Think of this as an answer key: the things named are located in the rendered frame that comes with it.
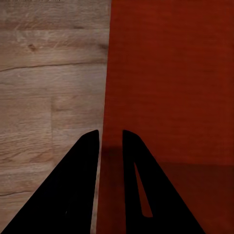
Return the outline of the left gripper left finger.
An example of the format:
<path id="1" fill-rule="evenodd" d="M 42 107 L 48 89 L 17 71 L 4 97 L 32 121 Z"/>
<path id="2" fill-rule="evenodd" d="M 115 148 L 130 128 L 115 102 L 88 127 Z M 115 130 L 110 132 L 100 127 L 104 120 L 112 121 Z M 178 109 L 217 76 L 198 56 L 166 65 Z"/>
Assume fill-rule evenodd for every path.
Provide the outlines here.
<path id="1" fill-rule="evenodd" d="M 82 135 L 1 234 L 90 234 L 98 154 Z"/>

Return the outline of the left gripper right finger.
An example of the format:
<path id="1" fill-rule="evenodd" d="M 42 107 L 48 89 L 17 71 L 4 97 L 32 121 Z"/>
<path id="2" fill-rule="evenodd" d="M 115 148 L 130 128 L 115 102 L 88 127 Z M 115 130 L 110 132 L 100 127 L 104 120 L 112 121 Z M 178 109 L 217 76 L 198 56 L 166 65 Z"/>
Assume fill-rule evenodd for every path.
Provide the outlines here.
<path id="1" fill-rule="evenodd" d="M 206 234 L 139 135 L 123 130 L 126 234 Z M 142 214 L 135 165 L 153 217 Z"/>

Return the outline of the storage box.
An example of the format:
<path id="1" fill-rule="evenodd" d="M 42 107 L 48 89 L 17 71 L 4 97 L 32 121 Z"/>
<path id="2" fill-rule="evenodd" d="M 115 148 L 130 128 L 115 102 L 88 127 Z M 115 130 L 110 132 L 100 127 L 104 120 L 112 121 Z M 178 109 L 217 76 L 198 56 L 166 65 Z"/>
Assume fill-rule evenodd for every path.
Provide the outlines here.
<path id="1" fill-rule="evenodd" d="M 96 234 L 126 234 L 123 130 L 206 234 L 234 234 L 234 0 L 112 0 Z"/>

